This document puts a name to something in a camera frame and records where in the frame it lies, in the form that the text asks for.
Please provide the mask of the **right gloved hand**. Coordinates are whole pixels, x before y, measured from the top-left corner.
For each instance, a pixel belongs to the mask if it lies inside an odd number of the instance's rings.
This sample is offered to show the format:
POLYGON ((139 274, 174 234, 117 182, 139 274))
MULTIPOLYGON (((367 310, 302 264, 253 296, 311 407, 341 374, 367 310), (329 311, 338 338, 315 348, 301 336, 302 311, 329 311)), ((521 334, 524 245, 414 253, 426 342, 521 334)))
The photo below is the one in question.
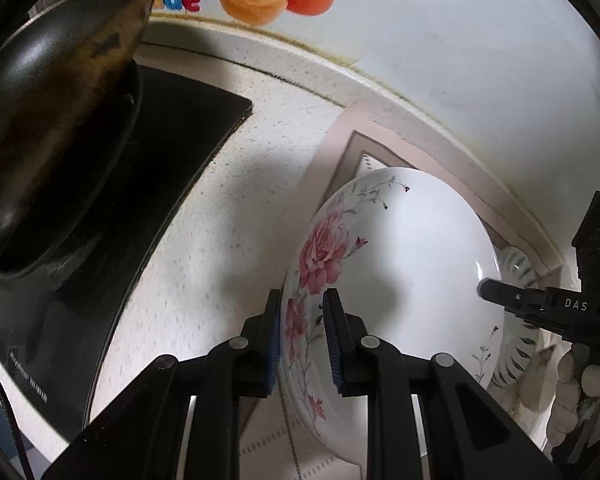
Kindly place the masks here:
MULTIPOLYGON (((547 441, 557 446, 578 426, 578 404, 582 394, 600 398, 600 365, 588 364, 588 347, 572 344, 557 367, 555 400, 546 427, 547 441)), ((588 446, 600 441, 600 412, 588 446)))

